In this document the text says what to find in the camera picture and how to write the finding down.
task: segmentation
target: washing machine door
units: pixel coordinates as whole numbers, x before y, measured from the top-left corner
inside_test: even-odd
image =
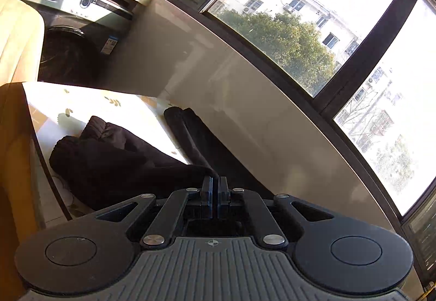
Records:
[[[99,52],[81,30],[70,26],[46,30],[39,81],[89,87],[97,79],[98,64]]]

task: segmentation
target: chair backrest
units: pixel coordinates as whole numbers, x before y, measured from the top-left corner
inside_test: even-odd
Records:
[[[36,10],[20,0],[0,0],[0,86],[37,80],[43,39]]]

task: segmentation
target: gray ribbed panel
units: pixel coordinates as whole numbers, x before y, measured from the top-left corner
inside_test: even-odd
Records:
[[[56,298],[28,292],[20,301],[405,301],[398,290],[372,298],[329,294],[306,282],[282,252],[256,247],[249,237],[179,237],[144,252],[119,282],[93,294]]]

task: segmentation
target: white apartment building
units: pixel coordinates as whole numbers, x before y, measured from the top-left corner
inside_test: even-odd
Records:
[[[337,67],[342,66],[361,42],[334,11],[317,0],[219,0],[211,12],[222,9],[238,13],[264,12],[271,16],[277,13],[298,13],[302,22],[313,22],[320,32],[319,41],[334,53]]]

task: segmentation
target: circular cap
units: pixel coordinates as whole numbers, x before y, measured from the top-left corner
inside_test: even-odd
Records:
[[[53,241],[45,250],[49,261],[66,267],[80,265],[91,260],[97,253],[93,241],[82,237],[65,237]]]
[[[158,246],[165,242],[165,238],[161,235],[148,235],[142,241],[149,246]]]
[[[280,235],[266,235],[265,237],[263,237],[263,241],[266,244],[276,246],[277,244],[282,244],[283,242],[285,242],[285,238]]]
[[[88,8],[91,4],[91,0],[80,0],[80,6],[82,8]]]
[[[358,236],[340,238],[331,245],[331,252],[343,263],[369,265],[382,255],[382,249],[372,239]]]

